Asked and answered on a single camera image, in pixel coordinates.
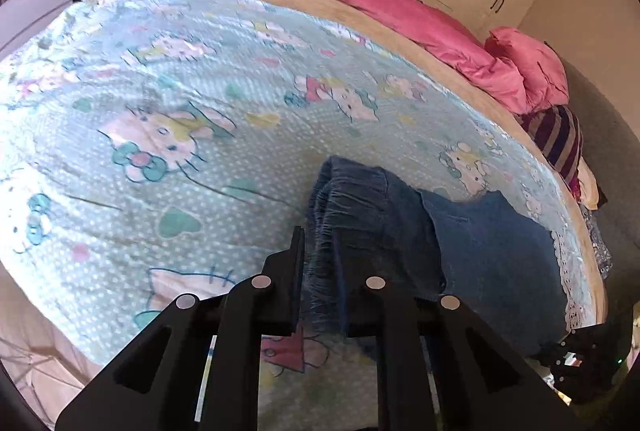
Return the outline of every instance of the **polka dot pattern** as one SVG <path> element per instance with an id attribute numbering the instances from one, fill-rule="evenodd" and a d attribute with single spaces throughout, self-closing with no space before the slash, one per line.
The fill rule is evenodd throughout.
<path id="1" fill-rule="evenodd" d="M 0 241 L 23 251 L 3 243 L 0 259 L 97 363 L 136 335 L 134 316 L 153 294 L 151 268 L 237 282 L 287 248 L 321 163 L 334 154 L 452 200 L 500 189 L 521 214 L 564 234 L 575 300 L 591 306 L 546 168 L 455 94 L 344 27 L 256 0 L 79 3 L 0 64 L 0 84 Z M 116 162 L 124 141 L 106 126 L 128 109 L 186 126 L 182 138 L 194 147 L 180 168 L 133 181 Z M 159 135 L 131 136 L 140 148 Z M 171 162 L 169 151 L 161 157 Z M 25 245 L 24 206 L 40 192 L 51 199 L 50 233 Z M 162 237 L 169 209 L 202 226 Z M 319 338 L 331 350 L 326 364 L 286 370 L 261 392 L 263 429 L 376 426 L 375 366 L 355 344 Z"/>

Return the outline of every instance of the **white wall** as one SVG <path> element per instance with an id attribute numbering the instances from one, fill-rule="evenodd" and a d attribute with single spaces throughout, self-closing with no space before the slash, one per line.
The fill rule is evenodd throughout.
<path id="1" fill-rule="evenodd" d="M 536 0 L 520 29 L 575 65 L 640 138 L 638 0 Z"/>

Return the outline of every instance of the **lace trim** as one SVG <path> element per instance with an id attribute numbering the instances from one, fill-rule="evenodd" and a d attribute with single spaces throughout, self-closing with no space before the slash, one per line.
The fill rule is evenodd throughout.
<path id="1" fill-rule="evenodd" d="M 585 314 L 587 310 L 585 306 L 580 302 L 577 302 L 576 295 L 580 290 L 579 287 L 575 288 L 576 295 L 574 295 L 574 276 L 570 271 L 570 259 L 566 250 L 566 243 L 564 241 L 564 235 L 551 231 L 551 236 L 554 240 L 554 249 L 556 251 L 556 259 L 558 260 L 558 267 L 560 268 L 560 281 L 562 283 L 562 289 L 566 295 L 566 308 L 564 310 L 564 321 L 566 322 L 567 331 L 581 328 L 585 325 Z"/>

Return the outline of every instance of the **black object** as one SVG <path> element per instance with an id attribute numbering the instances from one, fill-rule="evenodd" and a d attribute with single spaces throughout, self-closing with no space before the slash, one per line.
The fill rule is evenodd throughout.
<path id="1" fill-rule="evenodd" d="M 598 185 L 598 208 L 601 208 L 603 205 L 606 205 L 609 202 L 607 195 L 604 193 L 600 186 Z"/>
<path id="2" fill-rule="evenodd" d="M 0 429 L 2 431 L 49 431 L 14 386 L 1 361 Z"/>
<path id="3" fill-rule="evenodd" d="M 297 227 L 288 251 L 226 295 L 174 300 L 58 418 L 58 431 L 182 431 L 194 415 L 213 335 L 218 335 L 200 429 L 255 430 L 262 334 L 296 330 L 304 256 Z"/>
<path id="4" fill-rule="evenodd" d="M 379 429 L 435 431 L 425 350 L 447 431 L 583 431 L 572 411 L 459 299 L 426 302 L 374 275 L 357 231 L 334 233 L 340 325 L 374 335 Z M 254 431 L 262 334 L 296 328 L 304 234 L 267 258 L 262 273 L 225 296 L 182 295 L 108 364 L 62 412 L 57 431 Z M 212 335 L 217 334 L 202 417 L 194 413 Z M 640 367 L 629 374 L 634 389 Z M 623 386 L 620 414 L 597 431 L 627 430 L 635 409 Z M 617 426 L 616 420 L 624 424 Z"/>
<path id="5" fill-rule="evenodd" d="M 572 331 L 562 343 L 544 346 L 535 358 L 551 370 L 558 390 L 584 404 L 613 388 L 613 376 L 629 353 L 632 329 L 633 312 L 627 311 L 602 325 Z"/>

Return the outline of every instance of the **folded clothes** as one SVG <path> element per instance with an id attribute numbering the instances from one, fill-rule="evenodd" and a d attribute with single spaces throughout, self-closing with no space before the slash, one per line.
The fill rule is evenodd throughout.
<path id="1" fill-rule="evenodd" d="M 358 241 L 388 281 L 423 299 L 459 297 L 523 356 L 566 335 L 557 236 L 499 191 L 451 202 L 382 168 L 331 157 L 307 223 L 310 318 L 328 329 L 337 323 L 332 233 L 340 229 L 367 233 Z"/>

